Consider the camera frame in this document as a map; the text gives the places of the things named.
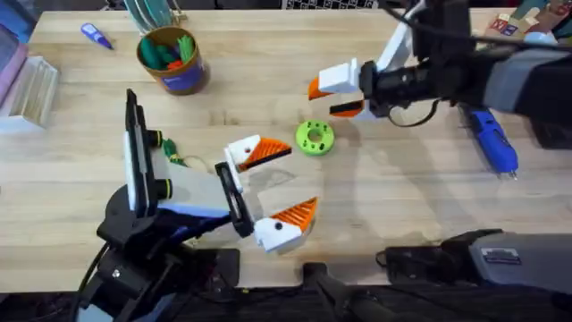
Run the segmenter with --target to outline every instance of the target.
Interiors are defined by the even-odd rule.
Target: pen holder
[[[137,45],[137,59],[141,65],[167,92],[173,95],[193,94],[206,85],[207,70],[200,56],[198,43],[190,32],[179,27],[162,27],[150,31],[145,36],[150,38],[156,46],[165,45],[171,48],[175,48],[177,39],[182,36],[189,36],[195,44],[195,49],[188,62],[171,71],[161,71],[147,67],[141,57],[141,43],[139,42]]]

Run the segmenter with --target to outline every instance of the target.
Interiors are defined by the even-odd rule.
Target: label
[[[195,86],[205,73],[205,66],[200,59],[188,70],[177,76],[162,77],[161,81],[169,90],[185,90]]]
[[[522,265],[518,252],[511,248],[481,248],[484,261],[491,264]]]

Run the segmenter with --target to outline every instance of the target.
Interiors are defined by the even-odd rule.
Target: wooden table
[[[482,30],[492,10],[475,10]],[[325,157],[289,157],[243,175],[266,214],[319,197],[311,234],[295,250],[265,254],[230,226],[201,247],[238,247],[240,285],[299,282],[304,262],[330,264],[342,281],[383,283],[374,254],[391,245],[436,242],[467,230],[572,233],[572,153],[539,149],[527,121],[498,115],[517,149],[518,181],[500,181],[443,107],[428,124],[400,129],[387,121],[351,123],[328,115],[349,97],[307,102],[307,84],[324,67],[375,59],[396,22],[381,11],[189,12],[212,70],[209,85],[188,97],[167,95],[135,59],[139,34],[126,12],[44,13],[31,40],[61,73],[49,128],[0,137],[0,292],[78,287],[102,241],[95,230],[105,203],[124,183],[125,90],[145,107],[149,126],[164,131],[184,156],[211,165],[225,144],[248,135],[294,144],[297,125],[327,120],[336,131]],[[93,22],[113,41],[89,42]],[[404,118],[420,116],[427,104]],[[193,166],[203,166],[196,158]]]

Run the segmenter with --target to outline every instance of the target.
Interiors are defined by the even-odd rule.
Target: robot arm
[[[438,19],[440,16],[467,18]],[[467,39],[470,36],[466,2],[445,1],[438,6],[422,0],[408,11],[407,17],[436,29],[465,34]],[[403,67],[411,52],[419,64]],[[514,46],[475,50],[475,42],[470,40],[411,30],[402,22],[377,63],[366,62],[358,67],[353,58],[320,71],[308,88],[308,99],[360,89],[363,100],[332,106],[330,113],[358,119],[387,117],[395,106],[407,107],[433,98],[570,126],[569,75],[570,51]]]

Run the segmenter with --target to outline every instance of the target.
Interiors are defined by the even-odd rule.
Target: green gear
[[[296,144],[309,156],[323,156],[333,147],[333,129],[328,123],[308,120],[296,130]]]

